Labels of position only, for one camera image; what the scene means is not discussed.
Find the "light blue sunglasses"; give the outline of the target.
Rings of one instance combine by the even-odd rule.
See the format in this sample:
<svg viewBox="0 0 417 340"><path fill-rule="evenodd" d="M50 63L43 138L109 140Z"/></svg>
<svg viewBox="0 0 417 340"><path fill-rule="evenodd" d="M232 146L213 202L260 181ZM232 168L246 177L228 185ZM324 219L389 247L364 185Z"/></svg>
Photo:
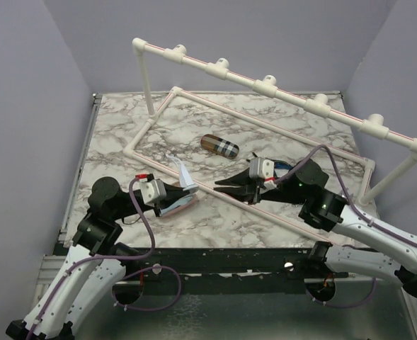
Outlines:
<svg viewBox="0 0 417 340"><path fill-rule="evenodd" d="M180 186L185 191L195 190L198 185L192 179L188 169L186 168L185 164L175 156L166 155L167 159L170 159L178 168L178 178Z"/></svg>

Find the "plaid glasses case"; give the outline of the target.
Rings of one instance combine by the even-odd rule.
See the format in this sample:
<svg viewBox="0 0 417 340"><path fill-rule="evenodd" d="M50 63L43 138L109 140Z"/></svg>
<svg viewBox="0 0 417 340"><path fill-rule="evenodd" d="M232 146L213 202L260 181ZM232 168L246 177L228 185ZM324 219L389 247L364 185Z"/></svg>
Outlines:
<svg viewBox="0 0 417 340"><path fill-rule="evenodd" d="M200 145L203 149L227 159L234 159L239 154L238 145L211 134L203 135Z"/></svg>

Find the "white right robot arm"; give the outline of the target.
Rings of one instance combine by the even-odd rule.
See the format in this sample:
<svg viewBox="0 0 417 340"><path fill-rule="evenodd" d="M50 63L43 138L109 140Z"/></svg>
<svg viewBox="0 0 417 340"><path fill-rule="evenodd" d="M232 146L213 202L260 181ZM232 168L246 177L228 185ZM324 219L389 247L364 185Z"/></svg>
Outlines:
<svg viewBox="0 0 417 340"><path fill-rule="evenodd" d="M294 264L304 278L357 273L401 286L417 298L417 236L359 210L325 188L328 174L313 160L298 163L279 181L270 159L255 158L249 167L216 181L215 191L253 205L262 200L301 205L299 218L317 230L354 239L366 249L316 242L305 260Z"/></svg>

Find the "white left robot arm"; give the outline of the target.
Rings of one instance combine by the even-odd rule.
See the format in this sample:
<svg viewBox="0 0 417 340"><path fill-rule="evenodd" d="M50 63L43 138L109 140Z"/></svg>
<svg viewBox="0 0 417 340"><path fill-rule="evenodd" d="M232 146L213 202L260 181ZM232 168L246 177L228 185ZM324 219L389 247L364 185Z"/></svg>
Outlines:
<svg viewBox="0 0 417 340"><path fill-rule="evenodd" d="M11 339L73 339L76 327L102 295L117 281L133 278L138 261L154 255L156 240L144 216L160 215L176 208L198 191L190 176L178 186L140 174L128 191L110 176L98 179L88 197L89 208L79 223L67 256L37 305L20 320L12 321L6 335ZM138 251L118 241L118 220L136 215L144 223L150 248Z"/></svg>

